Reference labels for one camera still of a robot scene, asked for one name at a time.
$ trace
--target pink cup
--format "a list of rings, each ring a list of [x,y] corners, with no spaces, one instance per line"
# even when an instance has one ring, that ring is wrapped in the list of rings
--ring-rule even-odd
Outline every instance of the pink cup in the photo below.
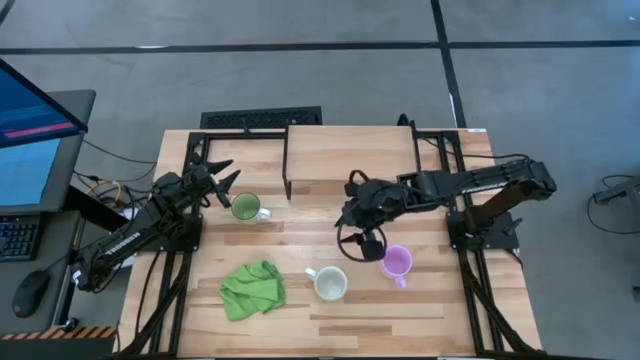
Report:
[[[409,250],[399,245],[393,245],[387,248],[384,259],[380,261],[380,270],[384,276],[395,280],[399,288],[404,289],[407,287],[404,275],[411,270],[412,264],[413,260]]]

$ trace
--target monitor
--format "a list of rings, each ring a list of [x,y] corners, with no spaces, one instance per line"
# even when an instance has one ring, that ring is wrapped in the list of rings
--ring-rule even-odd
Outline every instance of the monitor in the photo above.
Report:
[[[0,60],[0,148],[84,132],[86,124]]]

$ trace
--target concrete floor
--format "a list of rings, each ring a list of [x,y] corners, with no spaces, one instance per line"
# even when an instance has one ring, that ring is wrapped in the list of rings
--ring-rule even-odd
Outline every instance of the concrete floor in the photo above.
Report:
[[[451,41],[640,38],[640,5],[630,0],[441,3]],[[21,0],[0,27],[0,47],[434,41],[433,24],[428,0]],[[544,161],[558,183],[550,200],[514,211],[524,217],[518,234],[545,349],[636,359],[640,236],[593,228],[585,206],[603,176],[640,172],[640,48],[452,56],[468,126],[488,129],[495,154]],[[325,124],[391,125],[405,112],[422,127],[454,126],[439,50],[3,58],[45,90],[95,89],[88,139],[138,159],[156,158],[162,132],[197,127],[203,111],[320,105]],[[76,169],[115,178],[146,171],[88,147]],[[640,227],[624,201],[594,208],[594,217]],[[126,276],[109,293],[77,298],[73,311],[114,324],[125,286]]]

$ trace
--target keyboard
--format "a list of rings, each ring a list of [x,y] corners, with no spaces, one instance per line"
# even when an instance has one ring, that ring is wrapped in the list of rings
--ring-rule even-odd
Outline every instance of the keyboard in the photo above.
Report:
[[[40,243],[40,215],[0,216],[0,261],[33,260]]]
[[[282,129],[287,125],[322,125],[320,106],[202,113],[201,129]]]

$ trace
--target wooden table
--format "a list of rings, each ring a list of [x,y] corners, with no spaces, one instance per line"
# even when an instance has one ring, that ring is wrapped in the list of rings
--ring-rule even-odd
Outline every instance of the wooden table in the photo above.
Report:
[[[180,173],[188,130],[166,131],[156,177]],[[460,130],[463,152],[490,154],[485,132]],[[281,140],[214,141],[210,161],[234,159],[226,173],[242,169],[231,197],[251,191],[272,218],[257,226],[239,224],[215,200],[203,209],[205,229],[193,256],[179,357],[213,356],[437,356],[474,355],[457,255],[449,247],[445,209],[407,214],[383,230],[390,244],[406,246],[414,258],[406,289],[384,278],[376,264],[347,260],[336,245],[334,222],[345,201],[343,185],[354,168],[370,176],[394,179],[415,171],[409,128],[292,127],[288,176],[293,197],[282,184]],[[439,169],[437,149],[421,141],[422,168]],[[489,166],[487,159],[465,159],[467,168]],[[490,195],[475,195],[475,201]],[[359,255],[356,248],[349,249]],[[504,251],[486,251],[495,301],[522,338],[540,341],[522,270]],[[139,255],[133,266],[120,320],[123,346],[130,343],[142,285],[153,254]],[[268,260],[284,275],[287,305],[267,315],[238,322],[226,319],[218,285],[242,264]],[[152,273],[142,323],[153,312],[164,256]],[[176,260],[175,273],[180,259]],[[338,302],[325,302],[303,274],[307,267],[342,268],[349,290]],[[481,305],[485,347],[491,348]],[[165,321],[160,349],[168,348]]]

